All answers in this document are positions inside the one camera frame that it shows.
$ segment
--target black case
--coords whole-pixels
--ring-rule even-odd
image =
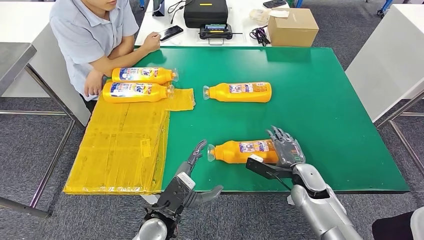
[[[227,19],[226,0],[192,0],[184,8],[185,25],[190,29],[199,29],[204,24],[226,24]]]

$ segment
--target bottle cap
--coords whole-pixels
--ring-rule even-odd
[[[208,100],[209,98],[210,98],[209,87],[208,86],[203,86],[203,99],[204,100]]]
[[[212,144],[207,145],[207,160],[209,162],[215,160],[215,146]]]
[[[171,79],[172,79],[172,81],[174,81],[174,82],[178,82],[178,80],[179,80],[179,74],[178,74],[178,70],[176,69],[176,68],[174,68],[173,70],[171,70],[172,72],[171,72]]]
[[[168,98],[172,98],[174,97],[174,85],[169,85],[168,87],[166,87],[166,95],[168,96]]]

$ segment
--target detergent bottle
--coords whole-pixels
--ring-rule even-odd
[[[163,67],[122,67],[112,71],[113,82],[140,82],[164,84],[177,81],[177,70],[165,69]]]
[[[263,158],[267,164],[275,164],[279,158],[274,149],[273,142],[267,140],[257,141],[227,141],[222,145],[207,146],[207,160],[222,160],[228,164],[245,164],[252,154]]]
[[[101,93],[109,103],[157,102],[172,97],[174,86],[145,82],[107,82]]]
[[[271,99],[272,90],[269,82],[220,83],[216,86],[204,86],[203,98],[221,102],[266,103]]]

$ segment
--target green tabletop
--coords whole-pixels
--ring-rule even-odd
[[[299,141],[306,162],[334,191],[409,190],[330,48],[161,47],[136,66],[177,68],[175,87],[194,89],[194,110],[170,114],[162,190],[202,139],[213,145],[267,139],[271,125]],[[204,85],[258,81],[271,83],[270,102],[203,99]],[[191,175],[197,191],[216,185],[228,192],[286,191],[244,164],[203,155]]]

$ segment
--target man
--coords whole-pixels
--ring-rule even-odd
[[[65,58],[70,82],[92,113],[104,76],[131,67],[159,49],[161,36],[152,32],[134,51],[139,29],[129,0],[57,0],[50,25]]]

